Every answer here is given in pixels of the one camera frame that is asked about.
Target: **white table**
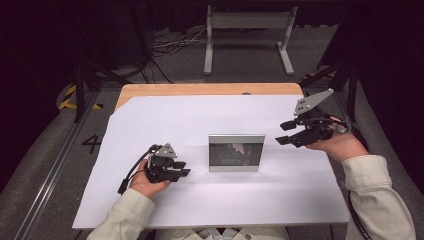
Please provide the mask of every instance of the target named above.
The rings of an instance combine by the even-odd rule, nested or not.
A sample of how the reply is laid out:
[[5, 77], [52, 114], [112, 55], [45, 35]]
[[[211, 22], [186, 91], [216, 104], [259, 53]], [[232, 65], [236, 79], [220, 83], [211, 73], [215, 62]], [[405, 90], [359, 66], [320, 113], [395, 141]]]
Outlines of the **white table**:
[[[177, 160], [187, 162], [186, 168], [192, 170], [155, 197], [149, 228], [346, 223], [349, 213], [327, 156], [280, 146], [275, 140], [301, 130], [284, 132], [279, 127], [293, 118], [293, 108], [301, 97], [130, 99], [109, 120], [73, 228], [94, 228], [104, 220], [120, 197], [117, 189], [132, 165], [152, 144], [167, 142], [178, 153]], [[208, 134], [266, 134], [259, 171], [209, 172]]]

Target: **wooden table edge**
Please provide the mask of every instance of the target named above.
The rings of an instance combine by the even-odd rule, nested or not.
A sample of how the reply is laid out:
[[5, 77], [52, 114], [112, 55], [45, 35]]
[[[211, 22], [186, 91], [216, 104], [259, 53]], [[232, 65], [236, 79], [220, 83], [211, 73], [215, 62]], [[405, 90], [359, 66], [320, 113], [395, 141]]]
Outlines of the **wooden table edge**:
[[303, 95], [297, 83], [189, 83], [189, 84], [127, 84], [122, 87], [115, 111], [132, 97], [181, 95], [238, 94]]

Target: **picture frame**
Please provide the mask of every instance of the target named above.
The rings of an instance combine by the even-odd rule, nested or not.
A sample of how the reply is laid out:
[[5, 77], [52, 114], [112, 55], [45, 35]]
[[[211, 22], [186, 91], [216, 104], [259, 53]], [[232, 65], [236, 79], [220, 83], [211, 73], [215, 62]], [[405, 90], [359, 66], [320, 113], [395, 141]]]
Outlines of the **picture frame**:
[[209, 172], [257, 172], [265, 134], [210, 134]]

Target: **beige sleeve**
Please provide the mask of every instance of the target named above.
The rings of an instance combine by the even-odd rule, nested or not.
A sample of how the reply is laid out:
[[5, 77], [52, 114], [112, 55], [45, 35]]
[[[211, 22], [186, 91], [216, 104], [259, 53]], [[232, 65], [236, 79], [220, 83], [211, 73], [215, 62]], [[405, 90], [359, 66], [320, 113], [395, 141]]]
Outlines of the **beige sleeve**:
[[88, 239], [137, 239], [154, 208], [150, 199], [128, 188]]
[[[416, 239], [411, 215], [392, 189], [386, 159], [367, 155], [342, 162], [353, 207], [372, 239]], [[346, 239], [363, 239], [352, 218]]]

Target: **number 4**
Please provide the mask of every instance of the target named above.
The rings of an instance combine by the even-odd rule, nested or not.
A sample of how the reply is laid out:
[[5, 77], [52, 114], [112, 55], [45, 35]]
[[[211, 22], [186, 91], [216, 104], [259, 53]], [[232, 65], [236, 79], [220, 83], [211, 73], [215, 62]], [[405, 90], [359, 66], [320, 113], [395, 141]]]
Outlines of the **number 4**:
[[96, 145], [102, 144], [102, 142], [97, 142], [97, 139], [99, 139], [99, 136], [97, 136], [96, 134], [94, 134], [89, 139], [87, 139], [84, 142], [82, 142], [81, 145], [91, 145], [90, 153], [93, 153], [94, 148], [96, 147]]

